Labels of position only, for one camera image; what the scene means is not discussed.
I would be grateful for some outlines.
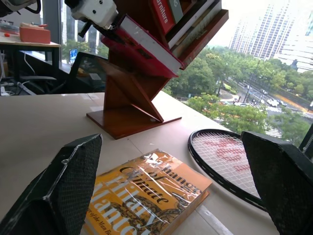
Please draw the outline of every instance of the orange box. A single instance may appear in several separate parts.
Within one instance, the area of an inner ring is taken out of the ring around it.
[[[50,44],[50,30],[41,27],[20,27],[22,42]]]

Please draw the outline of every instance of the tennis racket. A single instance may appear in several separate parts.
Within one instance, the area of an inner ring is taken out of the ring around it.
[[[188,148],[214,181],[242,200],[266,211],[256,190],[240,135],[215,129],[192,133]]]

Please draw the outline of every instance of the wooden book stand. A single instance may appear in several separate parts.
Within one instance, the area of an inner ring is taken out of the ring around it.
[[[181,119],[168,109],[162,112],[162,106],[152,103],[170,78],[128,72],[131,68],[127,62],[111,51],[109,61],[98,59],[107,74],[103,111],[87,113],[87,116],[114,139]]]

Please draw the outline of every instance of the racket strings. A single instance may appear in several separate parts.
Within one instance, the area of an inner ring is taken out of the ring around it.
[[[221,133],[198,133],[192,139],[198,155],[215,172],[247,193],[260,198],[242,141]]]

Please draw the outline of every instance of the white table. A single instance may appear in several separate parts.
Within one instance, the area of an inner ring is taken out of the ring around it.
[[[116,141],[86,117],[87,112],[102,108],[103,97],[104,94],[70,94],[0,98],[0,219],[64,144],[95,133],[103,135],[98,174],[156,148],[205,174],[189,154],[188,137],[198,129],[224,127],[160,92],[154,102],[170,106],[172,112],[182,114],[182,120]],[[264,211],[216,183],[210,186],[210,192],[175,234],[215,234],[200,210],[203,207],[235,235],[278,234]]]

